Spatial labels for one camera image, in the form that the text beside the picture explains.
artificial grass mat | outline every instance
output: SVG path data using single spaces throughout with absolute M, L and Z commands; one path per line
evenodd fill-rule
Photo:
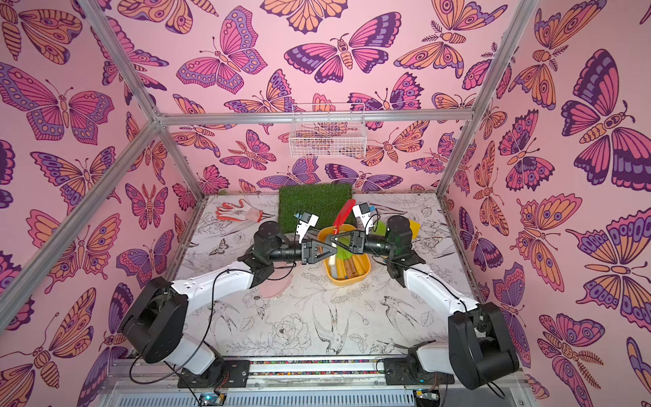
M 284 186 L 279 192 L 278 222 L 283 233 L 296 232 L 298 219 L 294 214 L 308 212 L 317 215 L 315 228 L 332 226 L 337 214 L 348 199 L 353 197 L 350 184 L 316 184 Z M 355 216 L 350 212 L 344 223 L 355 225 Z

white wire basket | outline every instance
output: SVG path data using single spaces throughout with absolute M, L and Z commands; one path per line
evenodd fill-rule
M 300 106 L 309 106 L 309 112 L 299 111 Z M 330 103 L 346 105 L 348 103 Z M 346 112 L 327 111 L 316 117 L 315 106 L 322 104 L 295 104 L 292 106 L 292 127 L 289 133 L 289 150 L 292 158 L 312 157 L 350 157 L 364 158 L 367 145 L 367 127 L 365 125 L 365 107 L 359 104 L 359 110 Z

wire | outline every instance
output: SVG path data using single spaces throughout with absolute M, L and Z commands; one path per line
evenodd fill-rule
M 210 324 L 212 323 L 212 315 L 214 314 L 212 307 L 213 307 L 214 302 L 215 302 L 215 283 L 217 282 L 217 279 L 219 278 L 220 275 L 222 275 L 224 273 L 228 273 L 228 272 L 245 272 L 245 273 L 253 274 L 253 273 L 251 273 L 250 270 L 242 270 L 242 269 L 239 269 L 239 268 L 228 268 L 228 269 L 222 271 L 221 273 L 217 274 L 215 279 L 212 281 L 212 294 L 211 294 L 212 297 L 211 297 L 211 300 L 210 300 L 211 308 L 210 308 L 210 315 L 208 316 L 208 326 L 206 326 L 206 332 L 204 332 L 203 338 L 201 339 L 201 341 L 199 341 L 199 345 L 197 346 L 197 349 L 195 349 L 195 351 L 192 353 L 192 355 L 190 355 L 190 357 L 185 362 L 183 362 L 183 364 L 181 366 L 179 366 L 175 370 L 173 370 L 172 373 L 167 374 L 167 375 L 165 375 L 165 376 L 163 376 L 161 378 L 158 378 L 156 380 L 151 380 L 149 382 L 139 382 L 138 380 L 133 378 L 133 374 L 132 374 L 133 367 L 135 366 L 135 363 L 139 359 L 142 358 L 142 355 L 138 355 L 138 356 L 135 357 L 135 359 L 133 360 L 133 363 L 131 364 L 131 367 L 129 368 L 129 379 L 133 383 L 136 383 L 136 384 L 154 384 L 154 383 L 158 383 L 158 382 L 160 382 L 162 380 L 167 379 L 168 377 L 170 377 L 170 376 L 172 376 L 174 374 L 178 374 L 178 371 L 183 369 L 183 366 L 187 365 L 188 362 L 190 362 L 190 360 L 192 360 L 192 358 L 194 358 L 194 356 L 197 354 L 197 352 L 201 348 L 201 345 L 203 344 L 203 341 L 206 340 L 206 337 L 208 336 L 208 331 L 210 331 Z
M 169 363 L 167 363 L 166 361 L 163 361 L 163 362 L 167 365 L 168 368 L 170 368 L 171 371 L 174 371 L 174 368 L 172 368 L 172 367 L 170 366 Z M 190 393 L 192 393 L 192 396 L 193 396 L 193 397 L 195 398 L 195 400 L 197 401 L 197 406 L 200 406 L 200 405 L 201 405 L 201 401 L 199 401 L 199 399 L 197 398 L 197 395 L 195 394 L 195 392 L 192 390 L 192 388 L 190 387 L 190 385 L 186 382 L 186 378 L 184 378 L 183 376 L 181 376 L 181 374 L 178 373 L 178 372 L 176 373 L 176 375 L 177 375 L 178 378 L 181 379 L 181 381 L 182 381 L 182 382 L 187 386 L 187 389 L 190 390 Z

yellow plastic container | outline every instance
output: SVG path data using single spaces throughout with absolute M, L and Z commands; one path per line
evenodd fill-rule
M 325 243 L 326 241 L 325 238 L 327 238 L 328 235 L 332 234 L 334 230 L 335 230 L 334 226 L 330 226 L 322 229 L 319 232 L 318 239 L 321 242 Z M 350 232 L 354 230 L 355 227 L 353 225 L 347 225 L 347 224 L 343 224 L 339 228 L 339 232 Z M 366 276 L 368 275 L 368 272 L 370 271 L 370 258 L 368 257 L 367 254 L 353 255 L 351 259 L 355 264 L 355 269 L 357 269 L 357 273 L 361 273 L 361 275 L 358 275 L 357 277 L 353 277 L 351 279 L 344 278 L 344 276 L 346 275 L 346 271 L 344 270 L 343 262 L 340 259 L 336 259 L 336 264 L 337 264 L 337 276 L 340 277 L 341 279 L 335 279 L 332 277 L 332 275 L 330 274 L 330 265 L 328 263 L 328 259 L 324 260 L 325 270 L 326 270 L 325 273 L 327 274 L 328 278 L 330 278 L 330 281 L 332 281 L 334 285 L 344 286 L 344 285 L 355 284 L 365 279 Z

yellow tray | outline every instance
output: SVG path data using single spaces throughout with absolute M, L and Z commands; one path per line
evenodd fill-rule
M 325 242 L 326 241 L 325 238 L 327 238 L 328 235 L 332 234 L 334 230 L 335 230 L 334 226 L 330 226 L 330 227 L 326 227 L 326 228 L 322 229 L 319 232 L 318 239 L 321 242 Z M 348 224 L 343 224 L 339 228 L 339 232 L 350 232 L 350 231 L 354 231 L 354 230 L 355 230 L 355 227 L 353 225 L 348 225 Z M 328 259 L 324 260 L 325 270 L 326 270 L 325 273 L 327 274 L 328 278 L 330 278 L 330 281 L 332 281 L 332 283 L 334 285 L 343 286 L 343 285 L 355 284 L 355 283 L 358 283 L 358 282 L 360 282 L 360 281 L 362 281 L 363 279 L 366 278 L 366 276 L 368 275 L 368 272 L 370 271 L 370 258 L 368 257 L 367 254 L 353 255 L 353 257 L 355 257 L 355 259 L 358 260 L 358 263 L 361 264 L 361 266 L 362 266 L 362 270 L 361 270 L 362 274 L 358 275 L 357 277 L 353 277 L 351 279 L 344 278 L 344 279 L 339 280 L 339 279 L 333 278 L 332 275 L 330 274 L 330 265 L 328 263 Z M 346 272 L 344 270 L 340 270 L 339 264 L 340 264 L 340 262 L 337 262 L 337 274 L 338 275 L 341 275 L 341 274 L 346 275 Z

